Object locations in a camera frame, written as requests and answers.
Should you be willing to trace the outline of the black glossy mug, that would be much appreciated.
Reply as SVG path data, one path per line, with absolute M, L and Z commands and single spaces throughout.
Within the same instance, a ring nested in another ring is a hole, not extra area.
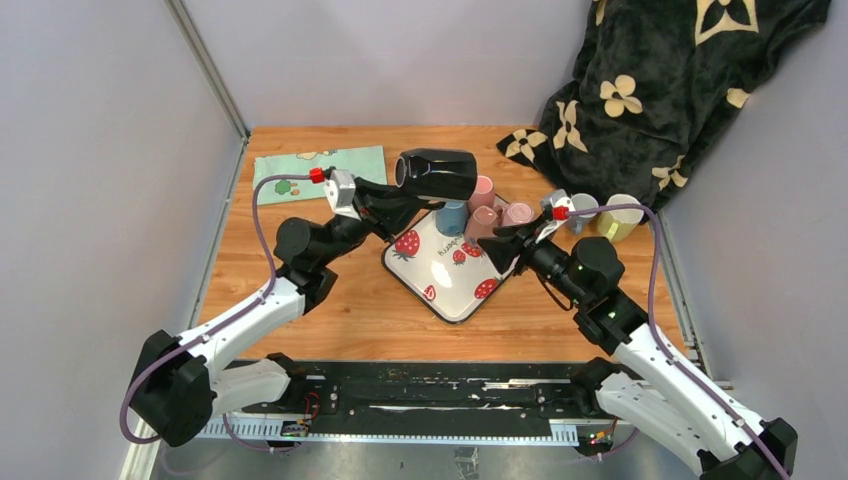
M 475 156 L 465 150 L 416 148 L 402 152 L 394 167 L 397 187 L 424 200 L 467 201 L 478 180 Z

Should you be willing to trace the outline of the grey-blue small mug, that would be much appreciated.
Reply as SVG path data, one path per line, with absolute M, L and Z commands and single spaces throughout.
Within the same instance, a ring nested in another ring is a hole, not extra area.
M 592 212 L 599 206 L 598 201 L 590 194 L 576 193 L 571 196 L 572 214 L 565 226 L 574 234 L 581 235 L 587 225 L 595 218 Z

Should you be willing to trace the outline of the yellow-green faceted mug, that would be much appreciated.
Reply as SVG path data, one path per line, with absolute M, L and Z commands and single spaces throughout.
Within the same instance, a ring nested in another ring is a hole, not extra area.
M 614 194 L 609 197 L 606 206 L 640 205 L 637 198 L 628 194 Z M 604 211 L 598 214 L 596 232 L 612 243 L 627 238 L 640 224 L 644 212 L 639 208 L 623 208 Z

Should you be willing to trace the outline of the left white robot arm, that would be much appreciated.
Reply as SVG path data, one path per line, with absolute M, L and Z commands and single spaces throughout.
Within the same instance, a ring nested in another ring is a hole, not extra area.
M 419 211 L 445 203 L 433 193 L 376 184 L 335 168 L 315 168 L 298 178 L 322 187 L 332 218 L 324 224 L 283 221 L 275 247 L 260 242 L 270 276 L 256 292 L 198 327 L 177 335 L 159 330 L 145 340 L 119 413 L 130 442 L 181 446 L 211 419 L 262 402 L 283 413 L 298 411 L 307 389 L 293 377 L 286 356 L 272 354 L 237 368 L 231 362 L 319 306 L 338 279 L 329 267 L 333 261 L 370 235 L 393 239 Z

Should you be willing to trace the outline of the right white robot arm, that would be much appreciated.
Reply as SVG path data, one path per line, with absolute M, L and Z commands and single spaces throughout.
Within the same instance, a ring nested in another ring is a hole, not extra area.
M 580 332 L 606 353 L 573 378 L 577 413 L 632 424 L 701 479 L 790 478 L 797 431 L 733 399 L 674 347 L 619 288 L 624 265 L 609 240 L 583 238 L 565 251 L 527 224 L 478 244 L 497 270 L 529 269 L 567 298 Z

